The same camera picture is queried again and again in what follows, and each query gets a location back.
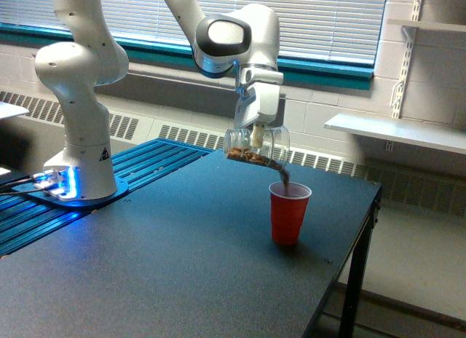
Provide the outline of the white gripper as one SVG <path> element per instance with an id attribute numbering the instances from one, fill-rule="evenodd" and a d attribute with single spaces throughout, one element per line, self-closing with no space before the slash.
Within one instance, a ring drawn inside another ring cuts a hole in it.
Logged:
<path id="1" fill-rule="evenodd" d="M 263 146 L 264 125 L 272 123 L 278 113 L 283 73 L 268 66 L 240 66 L 235 79 L 239 95 L 234 113 L 234 128 L 253 125 L 250 145 Z"/>

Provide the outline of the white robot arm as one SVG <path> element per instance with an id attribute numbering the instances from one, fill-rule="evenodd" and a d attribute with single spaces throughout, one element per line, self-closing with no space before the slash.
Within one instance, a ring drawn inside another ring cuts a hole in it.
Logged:
<path id="1" fill-rule="evenodd" d="M 275 121 L 283 75 L 277 66 L 280 22 L 262 4 L 248 4 L 226 14 L 206 15 L 197 0 L 164 0 L 191 46 L 196 67 L 207 77 L 235 71 L 239 95 L 234 126 L 250 127 L 253 147 L 261 147 L 266 127 Z M 111 35 L 101 0 L 53 0 L 59 21 L 73 39 L 42 47 L 36 74 L 59 101 L 65 141 L 44 168 L 63 171 L 60 183 L 40 181 L 63 201 L 95 201 L 117 192 L 111 160 L 108 109 L 95 88 L 123 79 L 129 68 L 124 49 Z"/>

